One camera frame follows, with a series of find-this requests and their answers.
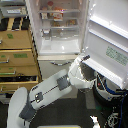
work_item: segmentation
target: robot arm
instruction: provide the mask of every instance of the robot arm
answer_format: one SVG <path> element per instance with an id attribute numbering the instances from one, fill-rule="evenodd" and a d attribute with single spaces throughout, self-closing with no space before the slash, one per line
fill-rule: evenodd
<path id="1" fill-rule="evenodd" d="M 87 81 L 83 72 L 86 68 L 84 67 L 82 69 L 81 65 L 83 60 L 89 58 L 89 56 L 85 57 L 84 55 L 78 56 L 71 64 L 69 72 L 67 72 L 66 70 L 61 70 L 47 80 L 44 80 L 43 82 L 34 86 L 29 93 L 25 93 L 26 95 L 24 97 L 26 97 L 26 102 L 24 102 L 24 105 L 22 104 L 22 108 L 20 108 L 21 111 L 16 115 L 18 120 L 17 123 L 20 123 L 19 125 L 16 124 L 16 128 L 28 128 L 29 122 L 35 116 L 36 111 L 68 94 L 72 90 L 71 85 L 75 86 L 78 89 L 91 88 L 94 84 L 95 79 Z M 16 92 L 11 98 L 9 111 L 11 111 L 11 104 L 15 103 L 16 97 L 18 97 L 19 95 Z M 10 124 L 12 124 L 12 122 L 15 123 L 15 119 L 12 118 L 12 113 L 11 117 L 8 114 L 7 128 L 11 128 Z"/>

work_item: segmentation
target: refrigerator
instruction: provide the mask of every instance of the refrigerator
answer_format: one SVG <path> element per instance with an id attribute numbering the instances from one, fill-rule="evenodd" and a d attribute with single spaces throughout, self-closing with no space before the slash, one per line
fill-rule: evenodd
<path id="1" fill-rule="evenodd" d="M 26 0 L 38 56 L 84 53 L 89 67 L 128 89 L 128 0 Z"/>

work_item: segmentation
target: refrigerator door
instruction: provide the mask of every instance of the refrigerator door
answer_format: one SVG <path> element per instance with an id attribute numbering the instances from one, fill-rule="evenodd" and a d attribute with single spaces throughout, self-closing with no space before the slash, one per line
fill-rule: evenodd
<path id="1" fill-rule="evenodd" d="M 83 45 L 91 68 L 128 89 L 128 0 L 91 0 Z"/>

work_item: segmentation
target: black panel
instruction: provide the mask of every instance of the black panel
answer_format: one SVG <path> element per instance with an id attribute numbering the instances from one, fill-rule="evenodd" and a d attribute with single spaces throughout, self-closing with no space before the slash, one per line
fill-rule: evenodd
<path id="1" fill-rule="evenodd" d="M 33 117 L 36 114 L 36 110 L 32 107 L 30 100 L 29 100 L 29 95 L 27 98 L 27 103 L 25 107 L 23 108 L 22 112 L 20 113 L 20 117 L 24 119 L 25 121 L 31 121 Z"/>
<path id="2" fill-rule="evenodd" d="M 65 89 L 65 88 L 67 88 L 68 86 L 70 86 L 70 83 L 67 80 L 67 77 L 68 76 L 65 75 L 65 76 L 63 76 L 63 77 L 61 77 L 61 78 L 59 78 L 57 80 L 58 88 L 59 88 L 60 91 L 63 90 L 63 89 Z"/>

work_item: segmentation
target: cabinet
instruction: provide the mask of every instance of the cabinet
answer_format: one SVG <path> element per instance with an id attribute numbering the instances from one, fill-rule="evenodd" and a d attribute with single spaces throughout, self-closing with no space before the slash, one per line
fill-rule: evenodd
<path id="1" fill-rule="evenodd" d="M 30 27 L 12 31 L 15 18 L 9 18 L 6 31 L 0 31 L 0 93 L 13 93 L 19 87 L 30 90 L 41 82 L 37 53 Z"/>

